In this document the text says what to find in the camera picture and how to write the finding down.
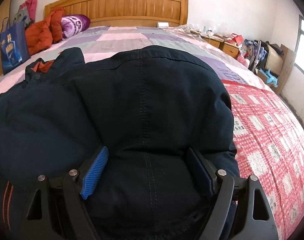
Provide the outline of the dark navy padded jacket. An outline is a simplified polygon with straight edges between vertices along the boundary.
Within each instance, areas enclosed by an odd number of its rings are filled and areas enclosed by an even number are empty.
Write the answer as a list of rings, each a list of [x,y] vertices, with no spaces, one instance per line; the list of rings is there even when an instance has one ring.
[[[64,50],[46,73],[0,94],[0,239],[15,238],[37,177],[65,175],[100,147],[108,162],[85,201],[102,239],[191,239],[212,190],[193,152],[239,175],[231,100],[215,71],[148,46],[85,63]]]

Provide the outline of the pile of colourful clothes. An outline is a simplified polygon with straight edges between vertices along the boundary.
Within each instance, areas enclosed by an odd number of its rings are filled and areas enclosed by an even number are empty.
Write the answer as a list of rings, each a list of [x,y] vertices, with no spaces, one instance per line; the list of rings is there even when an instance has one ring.
[[[247,67],[252,72],[261,61],[266,57],[267,51],[262,46],[262,41],[253,41],[245,39],[240,45],[239,55],[237,56],[237,61]]]

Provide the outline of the pink clothes on pile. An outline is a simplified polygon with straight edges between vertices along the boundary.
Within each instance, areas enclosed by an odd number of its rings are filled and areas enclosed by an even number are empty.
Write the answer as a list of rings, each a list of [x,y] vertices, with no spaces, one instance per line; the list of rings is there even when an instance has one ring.
[[[26,0],[23,4],[19,5],[19,9],[26,7],[30,20],[35,21],[37,3],[37,0]]]

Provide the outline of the red white checkered blanket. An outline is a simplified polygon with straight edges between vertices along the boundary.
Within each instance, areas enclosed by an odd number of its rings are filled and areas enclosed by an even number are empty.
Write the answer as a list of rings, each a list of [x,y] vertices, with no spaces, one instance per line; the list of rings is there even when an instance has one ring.
[[[279,239],[287,239],[304,217],[304,129],[271,90],[223,84],[231,98],[240,175],[259,178]]]

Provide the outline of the light blue plastic item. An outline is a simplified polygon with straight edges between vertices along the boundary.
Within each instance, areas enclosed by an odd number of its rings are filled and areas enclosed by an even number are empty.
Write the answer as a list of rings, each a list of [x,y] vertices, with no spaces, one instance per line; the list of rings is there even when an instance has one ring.
[[[257,76],[260,77],[263,82],[269,87],[276,88],[278,86],[278,78],[270,72],[270,69],[259,69]]]

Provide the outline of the cardboard box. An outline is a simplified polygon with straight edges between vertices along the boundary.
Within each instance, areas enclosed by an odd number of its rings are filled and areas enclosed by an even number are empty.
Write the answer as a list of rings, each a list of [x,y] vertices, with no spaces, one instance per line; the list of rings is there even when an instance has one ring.
[[[277,78],[277,87],[272,86],[272,90],[281,95],[286,82],[293,70],[295,52],[281,44],[270,44],[262,42],[261,45],[267,51],[265,58],[259,63],[258,68],[270,70],[271,74]]]

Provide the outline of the wooden nightstand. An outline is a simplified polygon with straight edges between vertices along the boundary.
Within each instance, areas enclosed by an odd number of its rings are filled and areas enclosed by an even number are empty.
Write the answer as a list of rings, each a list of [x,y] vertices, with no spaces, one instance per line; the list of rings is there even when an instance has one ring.
[[[220,49],[225,54],[230,55],[234,59],[236,59],[239,56],[239,48],[231,43],[226,42],[225,40],[222,40],[221,38],[202,34],[194,30],[191,30],[190,33],[199,35],[204,41],[214,46],[215,48]]]

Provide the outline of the pink purple patchwork bedsheet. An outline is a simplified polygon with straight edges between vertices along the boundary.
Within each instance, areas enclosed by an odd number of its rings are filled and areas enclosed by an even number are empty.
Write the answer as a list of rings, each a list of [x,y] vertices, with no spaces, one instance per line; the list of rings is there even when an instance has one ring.
[[[25,68],[41,58],[56,59],[62,51],[78,47],[85,62],[99,61],[121,51],[140,49],[151,45],[186,51],[207,63],[222,80],[234,81],[259,89],[270,88],[253,72],[220,49],[191,34],[186,25],[176,28],[152,27],[92,27],[33,55],[25,63],[6,75],[0,76],[0,94],[25,78]]]

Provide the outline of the blue shopping bag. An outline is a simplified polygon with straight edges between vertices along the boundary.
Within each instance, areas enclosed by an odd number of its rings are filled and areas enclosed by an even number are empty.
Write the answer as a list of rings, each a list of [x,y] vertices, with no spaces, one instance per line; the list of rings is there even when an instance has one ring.
[[[0,33],[0,57],[4,75],[30,58],[23,21],[18,21],[10,27],[9,17],[3,19]]]

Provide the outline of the orange red padded jacket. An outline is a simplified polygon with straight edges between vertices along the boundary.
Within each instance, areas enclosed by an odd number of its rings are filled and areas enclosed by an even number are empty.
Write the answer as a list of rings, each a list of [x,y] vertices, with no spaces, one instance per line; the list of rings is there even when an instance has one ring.
[[[30,56],[50,48],[52,44],[63,39],[61,20],[64,14],[63,7],[55,7],[44,20],[33,23],[25,30]]]

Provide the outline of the purple patterned pillow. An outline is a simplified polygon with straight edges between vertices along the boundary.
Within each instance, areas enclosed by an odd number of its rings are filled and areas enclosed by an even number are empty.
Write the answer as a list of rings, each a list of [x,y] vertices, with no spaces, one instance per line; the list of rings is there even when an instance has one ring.
[[[89,28],[91,20],[85,15],[67,15],[61,19],[62,34],[70,38]]]

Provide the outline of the white box on bed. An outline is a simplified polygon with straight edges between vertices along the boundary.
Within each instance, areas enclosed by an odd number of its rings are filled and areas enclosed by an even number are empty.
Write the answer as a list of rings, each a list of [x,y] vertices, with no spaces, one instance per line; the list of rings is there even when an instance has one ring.
[[[169,23],[168,22],[158,22],[157,23],[157,27],[158,28],[168,28],[169,27]]]

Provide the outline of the wooden bed headboard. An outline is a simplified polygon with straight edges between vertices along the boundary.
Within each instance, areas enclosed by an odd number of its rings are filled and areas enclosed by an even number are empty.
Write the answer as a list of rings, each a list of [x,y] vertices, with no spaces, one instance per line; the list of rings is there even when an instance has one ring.
[[[188,18],[188,0],[58,0],[44,7],[44,15],[55,7],[87,16],[93,27],[156,27],[159,22],[177,27]]]

